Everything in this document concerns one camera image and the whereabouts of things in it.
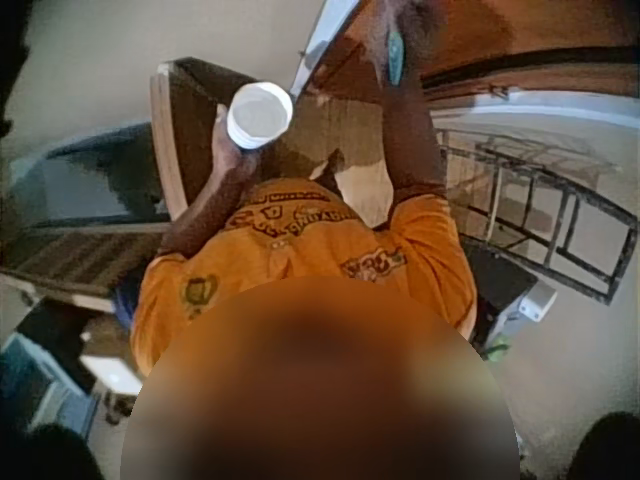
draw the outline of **white object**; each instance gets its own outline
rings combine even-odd
[[[240,148],[253,150],[286,132],[292,117],[293,102],[286,91],[275,83],[250,83],[231,101],[227,131]]]
[[[82,355],[80,361],[113,393],[137,396],[142,389],[140,379],[121,358]]]
[[[558,292],[542,280],[538,282],[522,298],[518,310],[533,322],[540,322],[547,314]]]
[[[529,291],[500,312],[487,336],[486,344],[491,345],[500,335],[515,335],[528,322],[540,323],[557,297],[558,292],[553,287],[538,279]]]

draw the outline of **wooden door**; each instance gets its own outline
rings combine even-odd
[[[442,0],[446,27],[423,68],[429,99],[515,86],[637,96],[638,14],[611,0]],[[374,21],[364,0],[315,72],[333,97],[377,103],[364,43]]]

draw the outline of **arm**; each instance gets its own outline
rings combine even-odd
[[[397,87],[383,85],[382,138],[394,203],[417,193],[444,195],[444,165],[417,72],[405,72]]]
[[[420,193],[445,193],[446,172],[420,82],[442,12],[435,0],[395,0],[388,8],[405,43],[400,85],[388,81],[386,41],[374,45],[374,58],[382,88],[384,153],[397,204]],[[388,20],[383,15],[380,21],[386,25]]]
[[[227,135],[227,109],[219,105],[211,142],[213,169],[204,188],[162,238],[158,255],[180,253],[191,258],[235,211],[259,155],[242,154]]]

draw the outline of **floor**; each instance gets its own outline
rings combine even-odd
[[[14,129],[0,151],[13,159],[69,137],[149,119],[149,78],[159,64],[176,58],[201,58],[289,88],[322,5],[35,2],[26,36],[30,54],[7,104]]]

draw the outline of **blue object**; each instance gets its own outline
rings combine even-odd
[[[402,71],[404,69],[404,40],[397,30],[389,33],[388,40],[389,50],[389,81],[391,85],[397,87],[402,80]]]

